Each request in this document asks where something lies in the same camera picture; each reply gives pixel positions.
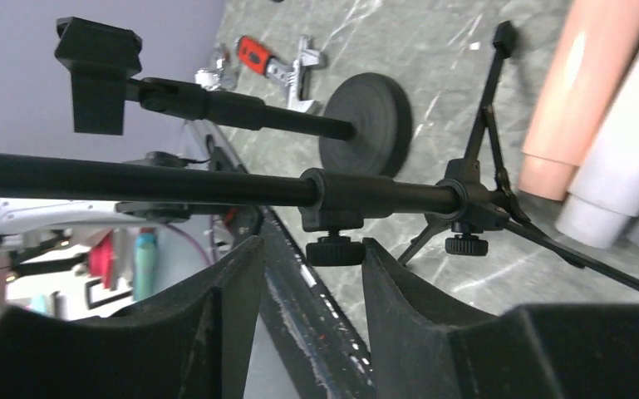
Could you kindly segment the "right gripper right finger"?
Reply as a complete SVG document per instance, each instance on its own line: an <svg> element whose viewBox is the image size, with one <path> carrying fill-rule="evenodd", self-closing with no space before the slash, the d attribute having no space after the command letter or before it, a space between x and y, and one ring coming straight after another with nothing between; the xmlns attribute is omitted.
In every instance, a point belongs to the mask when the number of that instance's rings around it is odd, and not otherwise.
<svg viewBox="0 0 639 399"><path fill-rule="evenodd" d="M494 316L374 239L365 246L376 397L639 398L639 304L524 304Z"/></svg>

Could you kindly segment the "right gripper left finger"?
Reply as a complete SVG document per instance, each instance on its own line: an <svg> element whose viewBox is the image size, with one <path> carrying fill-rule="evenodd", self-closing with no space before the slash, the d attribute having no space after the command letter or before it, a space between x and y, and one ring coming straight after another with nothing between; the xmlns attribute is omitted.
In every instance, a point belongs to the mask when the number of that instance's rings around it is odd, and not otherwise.
<svg viewBox="0 0 639 399"><path fill-rule="evenodd" d="M0 398L240 398L264 269L253 236L107 318L0 305Z"/></svg>

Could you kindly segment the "shock mount tripod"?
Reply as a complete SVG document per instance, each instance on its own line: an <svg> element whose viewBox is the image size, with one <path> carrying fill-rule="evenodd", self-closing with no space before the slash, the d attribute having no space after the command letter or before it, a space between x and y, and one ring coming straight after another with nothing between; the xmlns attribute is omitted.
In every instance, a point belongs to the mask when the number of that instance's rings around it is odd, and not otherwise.
<svg viewBox="0 0 639 399"><path fill-rule="evenodd" d="M109 200L166 204L295 206L307 232L322 237L306 247L314 266L358 265L362 244L345 236L366 219L392 214L424 214L428 224L401 261L415 255L431 236L446 229L449 254L480 257L488 243L486 231L508 230L549 249L575 268L589 268L639 292L639 279L551 239L519 206L502 158L493 99L502 65L516 45L511 22L498 25L495 55L465 153L451 160L434 185L396 181L396 176L360 175L321 168L298 178L239 172L187 170L0 154L0 196L19 199Z"/></svg>

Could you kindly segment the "black mic stand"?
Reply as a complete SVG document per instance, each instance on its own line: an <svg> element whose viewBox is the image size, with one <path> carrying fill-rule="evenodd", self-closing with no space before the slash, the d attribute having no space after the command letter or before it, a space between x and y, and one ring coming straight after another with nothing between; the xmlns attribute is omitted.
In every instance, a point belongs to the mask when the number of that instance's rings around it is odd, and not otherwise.
<svg viewBox="0 0 639 399"><path fill-rule="evenodd" d="M393 177L406 162L413 126L410 102L388 76L366 72L350 77L315 116L192 82L139 79L142 41L129 29L64 17L57 21L57 35L54 55L71 75L77 133L121 135L125 104L132 101L186 121L314 135L322 166L330 171Z"/></svg>

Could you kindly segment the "white microphone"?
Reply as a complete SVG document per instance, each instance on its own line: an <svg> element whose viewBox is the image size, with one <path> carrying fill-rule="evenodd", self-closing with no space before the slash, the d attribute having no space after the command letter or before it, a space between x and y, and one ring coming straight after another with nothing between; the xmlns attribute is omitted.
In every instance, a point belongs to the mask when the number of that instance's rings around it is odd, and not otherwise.
<svg viewBox="0 0 639 399"><path fill-rule="evenodd" d="M555 223L571 239L610 247L639 215L639 56L580 167Z"/></svg>

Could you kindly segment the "pink microphone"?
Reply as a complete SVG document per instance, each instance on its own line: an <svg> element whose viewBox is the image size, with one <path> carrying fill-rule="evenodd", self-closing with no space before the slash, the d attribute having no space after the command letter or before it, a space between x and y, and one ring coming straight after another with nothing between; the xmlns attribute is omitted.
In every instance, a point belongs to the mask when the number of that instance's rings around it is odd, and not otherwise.
<svg viewBox="0 0 639 399"><path fill-rule="evenodd" d="M518 190L561 201L639 48L639 0L573 2L522 147Z"/></svg>

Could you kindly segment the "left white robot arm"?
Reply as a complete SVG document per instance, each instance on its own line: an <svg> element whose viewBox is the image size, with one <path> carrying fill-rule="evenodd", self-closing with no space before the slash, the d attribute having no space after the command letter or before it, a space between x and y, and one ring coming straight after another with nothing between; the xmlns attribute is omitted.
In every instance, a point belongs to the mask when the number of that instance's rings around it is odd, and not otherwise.
<svg viewBox="0 0 639 399"><path fill-rule="evenodd" d="M221 204L166 204L73 199L0 198L0 248L20 250L43 243L83 243L100 230L181 224L208 215L212 242L233 244L256 234L262 218L257 209Z"/></svg>

